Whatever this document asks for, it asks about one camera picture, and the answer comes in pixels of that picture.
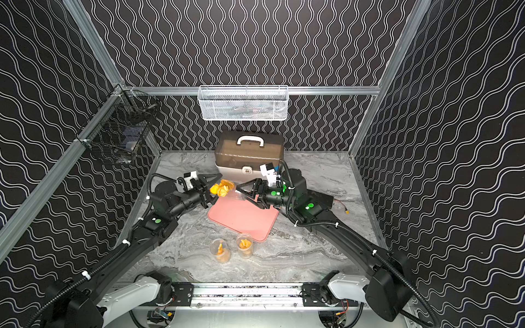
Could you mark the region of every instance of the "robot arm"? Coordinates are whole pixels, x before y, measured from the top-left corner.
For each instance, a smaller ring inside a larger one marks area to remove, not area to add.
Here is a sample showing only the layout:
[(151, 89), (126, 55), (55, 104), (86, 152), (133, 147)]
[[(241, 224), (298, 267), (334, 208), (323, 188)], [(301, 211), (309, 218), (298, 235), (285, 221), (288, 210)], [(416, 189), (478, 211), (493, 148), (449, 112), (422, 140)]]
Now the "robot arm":
[[(283, 167), (275, 185), (259, 178), (238, 185), (237, 190), (259, 208), (274, 206), (281, 212), (285, 209), (285, 215), (295, 226), (322, 236), (363, 270), (367, 281), (338, 272), (325, 277), (321, 295), (327, 303), (345, 298), (365, 301), (387, 321), (393, 321), (398, 313), (410, 315), (402, 309), (412, 295), (427, 307), (428, 303), (413, 286), (406, 255), (389, 252), (345, 225), (330, 210), (333, 197), (307, 189), (300, 170), (288, 169), (281, 161)], [(431, 309), (429, 312), (431, 316), (435, 314)]]
[(221, 174), (191, 178), (192, 188), (187, 190), (187, 184), (182, 183), (183, 193), (177, 190), (174, 180), (161, 177), (167, 181), (161, 182), (154, 193), (149, 193), (150, 207), (153, 204), (155, 211), (140, 218), (123, 245), (117, 246), (93, 267), (79, 274), (75, 282), (56, 281), (48, 287), (45, 305), (31, 317), (26, 327), (30, 327), (40, 315), (40, 326), (45, 328), (103, 327), (142, 303), (155, 300), (158, 304), (164, 304), (170, 301), (171, 278), (157, 272), (150, 272), (130, 287), (104, 298), (119, 277), (170, 236), (181, 215), (198, 204), (206, 208), (208, 204), (215, 203), (216, 198), (211, 196), (209, 188), (220, 179)]

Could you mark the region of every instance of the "wavy pattern wallpaper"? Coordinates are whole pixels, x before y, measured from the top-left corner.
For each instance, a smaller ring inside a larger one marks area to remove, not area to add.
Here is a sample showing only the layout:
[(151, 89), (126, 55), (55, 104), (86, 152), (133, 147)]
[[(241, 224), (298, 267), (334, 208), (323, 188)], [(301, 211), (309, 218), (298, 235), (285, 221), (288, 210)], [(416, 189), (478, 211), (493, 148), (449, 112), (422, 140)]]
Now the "wavy pattern wallpaper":
[(524, 49), (524, 1), (434, 0), (356, 158), (443, 328), (525, 325)]
[(0, 327), (23, 326), (47, 286), (85, 270), (114, 246), (153, 155), (135, 166), (104, 166), (86, 151), (0, 264)]
[(131, 86), (377, 85), (414, 0), (82, 0)]
[(213, 150), (235, 130), (280, 134), (286, 150), (347, 151), (371, 96), (291, 96), (286, 121), (204, 121), (197, 97), (158, 98), (152, 131), (162, 150)]
[(61, 0), (0, 2), (0, 228), (113, 89)]

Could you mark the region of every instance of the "cable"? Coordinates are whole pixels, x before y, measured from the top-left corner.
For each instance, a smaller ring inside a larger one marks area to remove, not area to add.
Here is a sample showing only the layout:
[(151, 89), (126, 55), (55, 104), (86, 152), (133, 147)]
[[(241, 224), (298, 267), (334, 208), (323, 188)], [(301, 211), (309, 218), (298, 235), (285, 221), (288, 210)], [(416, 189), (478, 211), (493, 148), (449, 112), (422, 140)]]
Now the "cable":
[(128, 313), (130, 314), (131, 320), (133, 321), (135, 326), (137, 326), (137, 328), (146, 328), (143, 325), (141, 325), (140, 322), (137, 320), (137, 317), (135, 317), (135, 315), (133, 314), (133, 310), (130, 310)]
[(333, 200), (335, 200), (336, 202), (340, 202), (341, 205), (343, 205), (343, 207), (344, 207), (344, 212), (345, 212), (346, 214), (350, 214), (350, 212), (349, 212), (348, 209), (347, 209), (347, 206), (346, 206), (342, 201), (340, 201), (340, 200), (338, 200), (338, 199), (335, 199), (335, 198), (334, 198)]
[(170, 177), (167, 177), (167, 176), (162, 175), (162, 174), (159, 174), (159, 173), (153, 173), (153, 174), (150, 175), (150, 177), (148, 178), (148, 196), (151, 195), (151, 181), (152, 181), (153, 178), (156, 177), (156, 176), (158, 176), (159, 178), (163, 178), (164, 180), (177, 182), (176, 179), (172, 179), (172, 178), (170, 178)]
[(144, 214), (142, 214), (142, 218), (145, 218), (146, 216), (148, 216), (148, 214), (151, 212), (151, 206), (153, 206), (153, 201), (150, 201), (148, 202), (148, 208), (146, 209), (146, 211), (144, 211)]
[(285, 171), (286, 175), (288, 176), (288, 182), (290, 183), (290, 187), (291, 187), (291, 189), (288, 188), (289, 194), (288, 194), (288, 200), (286, 201), (286, 217), (290, 221), (292, 221), (288, 213), (290, 211), (290, 203), (291, 203), (291, 200), (293, 198), (293, 193), (295, 191), (295, 185), (293, 184), (292, 178), (290, 176), (290, 172), (288, 170), (288, 165), (286, 164), (285, 160), (279, 160), (279, 164), (281, 164), (280, 168), (279, 168), (279, 171), (281, 171), (282, 168), (285, 169), (284, 171)]
[(306, 294), (307, 296), (309, 295), (309, 296), (310, 296), (311, 298), (314, 298), (314, 299), (316, 299), (316, 300), (317, 300), (318, 302), (321, 302), (321, 303), (324, 303), (324, 304), (326, 304), (326, 302), (324, 302), (324, 301), (322, 301), (322, 300), (318, 299), (317, 297), (315, 297), (314, 295), (310, 294), (309, 292), (305, 292), (305, 291), (301, 290), (301, 291), (299, 292), (299, 296), (301, 296), (301, 297), (302, 297), (302, 295), (301, 295), (301, 294)]
[(346, 326), (345, 328), (352, 328), (355, 326), (355, 324), (357, 324), (357, 322), (359, 321), (359, 318), (361, 317), (361, 314), (363, 313), (363, 307), (364, 307), (364, 302), (361, 302), (361, 305), (359, 305), (358, 314), (355, 316), (352, 323)]
[(405, 317), (409, 318), (410, 320), (414, 321), (418, 325), (421, 325), (421, 326), (424, 326), (424, 327), (430, 327), (428, 325), (428, 322), (423, 321), (423, 320), (421, 320), (420, 318), (418, 318), (418, 317), (416, 317), (414, 315), (411, 315), (410, 313), (406, 312), (405, 310), (401, 310), (401, 311), (399, 311), (399, 313), (401, 313)]
[(184, 192), (188, 191), (188, 185), (186, 184), (186, 180), (183, 177), (181, 176), (178, 177), (177, 182), (178, 184), (182, 186), (182, 189), (184, 190)]
[[(316, 226), (316, 225), (336, 225), (336, 222), (333, 221), (316, 221), (311, 223), (297, 223), (297, 226), (299, 227), (310, 227), (310, 226)], [(379, 253), (374, 252), (375, 247), (366, 240), (363, 236), (352, 230), (351, 228), (338, 224), (338, 227), (345, 230), (346, 232), (350, 233), (354, 238), (356, 238), (360, 243), (365, 245), (370, 252), (372, 252), (373, 256), (378, 259), (379, 262), (381, 262), (383, 265), (387, 267), (387, 269), (396, 276), (403, 285), (405, 285), (412, 293), (416, 296), (416, 298), (421, 302), (423, 307), (428, 311), (428, 314), (430, 314), (430, 317), (432, 318), (432, 324), (425, 323), (423, 324), (426, 327), (437, 327), (437, 314), (434, 312), (434, 309), (431, 308), (430, 304), (425, 300), (423, 295), (420, 294), (420, 292), (412, 285), (412, 283), (405, 278), (404, 275), (402, 275), (388, 260), (384, 259)]]
[[(128, 248), (128, 244), (122, 244), (118, 249), (117, 251), (115, 252), (115, 254), (113, 254), (109, 259), (107, 259), (106, 261), (104, 261), (103, 263), (99, 264), (96, 268), (94, 268), (93, 270), (89, 271), (88, 272), (88, 275), (93, 277), (95, 274), (97, 274), (100, 270), (102, 270), (103, 268), (107, 267), (108, 264), (110, 264), (111, 262), (113, 262), (117, 257), (119, 257), (127, 248)], [(56, 294), (55, 297), (53, 297), (50, 301), (48, 301), (46, 304), (44, 304), (40, 309), (38, 309), (38, 311), (33, 314), (31, 316), (31, 318), (29, 319), (29, 321), (26, 323), (26, 325), (24, 326), (24, 328), (29, 328), (31, 327), (35, 321), (42, 315), (42, 313), (48, 308), (50, 307), (51, 305), (53, 305), (56, 301), (58, 301), (59, 299), (61, 299), (62, 297), (68, 295), (71, 291), (73, 291), (76, 287), (80, 286), (81, 284), (83, 284), (84, 282), (88, 281), (88, 278), (87, 277), (82, 277), (82, 279), (79, 279), (77, 280), (76, 282), (70, 284), (69, 286), (65, 287), (64, 289), (62, 289), (58, 294)]]
[(346, 310), (344, 310), (343, 312), (338, 312), (335, 315), (340, 315), (340, 314), (346, 313), (347, 311), (348, 311), (348, 300), (346, 300)]
[(137, 282), (137, 279), (138, 279), (140, 276), (145, 276), (145, 277), (146, 277), (146, 275), (144, 275), (144, 274), (142, 274), (142, 273), (137, 274), (136, 277), (135, 277), (135, 279), (133, 279), (133, 282)]

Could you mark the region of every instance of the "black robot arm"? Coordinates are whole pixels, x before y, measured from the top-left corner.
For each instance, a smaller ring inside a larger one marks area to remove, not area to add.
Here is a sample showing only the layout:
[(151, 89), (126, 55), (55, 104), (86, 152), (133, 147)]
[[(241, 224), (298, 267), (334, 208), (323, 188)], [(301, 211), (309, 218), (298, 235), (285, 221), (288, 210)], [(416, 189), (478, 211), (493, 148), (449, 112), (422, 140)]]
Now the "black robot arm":
[[(221, 178), (221, 174), (198, 175), (197, 179), (189, 179), (192, 188), (187, 190), (184, 187), (183, 193), (177, 190), (176, 180), (159, 174), (156, 176), (167, 181), (159, 183), (153, 193), (151, 178), (147, 181), (150, 208), (135, 223), (123, 243), (75, 277), (73, 282), (56, 281), (48, 287), (46, 303), (25, 327), (31, 327), (40, 316), (40, 327), (45, 328), (102, 327), (105, 309), (97, 304), (118, 278), (164, 242), (177, 227), (181, 215), (199, 204), (206, 208), (217, 200), (211, 196), (209, 188)], [(172, 296), (171, 279), (160, 274), (152, 277), (161, 285), (157, 303), (169, 300)]]
[(407, 256), (366, 240), (330, 210), (333, 197), (307, 189), (300, 170), (288, 169), (284, 161), (280, 167), (284, 171), (275, 186), (259, 178), (238, 185), (237, 190), (259, 208), (280, 208), (294, 225), (325, 238), (362, 268), (370, 281), (364, 288), (366, 302), (380, 317), (393, 321), (398, 313), (411, 316), (403, 307), (414, 295), (436, 325), (435, 312), (414, 287)]

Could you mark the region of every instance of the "marble countertop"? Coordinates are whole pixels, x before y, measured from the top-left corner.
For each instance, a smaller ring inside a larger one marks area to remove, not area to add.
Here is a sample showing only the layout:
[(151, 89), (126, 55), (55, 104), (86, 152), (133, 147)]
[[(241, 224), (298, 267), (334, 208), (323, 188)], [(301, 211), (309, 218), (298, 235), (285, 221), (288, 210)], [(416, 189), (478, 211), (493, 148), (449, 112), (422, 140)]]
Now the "marble countertop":
[[(375, 235), (346, 153), (285, 153), (290, 168), (298, 168), (308, 188), (341, 200), (332, 211), (345, 224), (376, 243)], [(218, 172), (212, 152), (163, 153), (157, 173), (177, 178), (183, 173)], [(152, 188), (160, 182), (154, 179)], [(145, 199), (140, 213), (144, 212)], [(235, 252), (228, 263), (218, 263), (209, 244), (223, 238), (235, 246), (237, 233), (207, 217), (198, 206), (183, 215), (174, 233), (133, 266), (120, 281), (131, 281), (139, 273), (158, 270), (174, 281), (191, 282), (306, 282), (319, 281), (332, 270), (363, 274), (336, 247), (304, 228), (294, 227), (279, 214), (265, 242), (255, 243), (254, 255), (243, 259)]]

